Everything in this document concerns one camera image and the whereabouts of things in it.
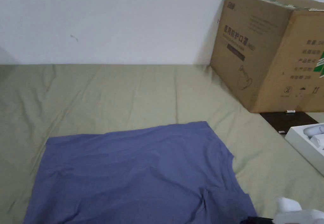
cardboard box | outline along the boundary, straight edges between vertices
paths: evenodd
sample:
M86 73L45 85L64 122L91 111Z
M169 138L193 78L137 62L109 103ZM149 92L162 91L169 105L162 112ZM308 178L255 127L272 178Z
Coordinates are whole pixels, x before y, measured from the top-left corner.
M210 65L251 113L320 112L323 51L324 3L225 0Z

bed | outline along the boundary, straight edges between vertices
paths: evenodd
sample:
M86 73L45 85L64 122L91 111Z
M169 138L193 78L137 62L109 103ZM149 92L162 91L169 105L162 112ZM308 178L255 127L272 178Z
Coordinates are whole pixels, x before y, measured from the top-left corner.
M207 121L234 155L260 216L274 216L279 196L324 211L323 176L208 66L3 65L0 95L0 223L23 222L49 137L191 121Z

small white item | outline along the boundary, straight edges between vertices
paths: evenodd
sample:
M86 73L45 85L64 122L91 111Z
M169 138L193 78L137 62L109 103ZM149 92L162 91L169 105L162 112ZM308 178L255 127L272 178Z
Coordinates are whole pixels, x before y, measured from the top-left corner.
M309 139L308 135L312 135L309 132L310 127L312 131L314 129L319 129L324 127L322 124L313 124L313 125L302 125L291 127L286 134L285 139L304 157L308 162L316 168L322 175L324 175L324 150L321 147L323 140L320 140L320 143L314 144Z
M275 215L275 224L324 224L324 213L319 210L302 210L300 204L292 199L278 199L279 212Z
M303 130L304 134L306 134L309 138L312 138L316 134L324 134L324 125L316 125L312 127L307 127Z
M310 139L310 141L321 150L324 149L324 134L316 134Z

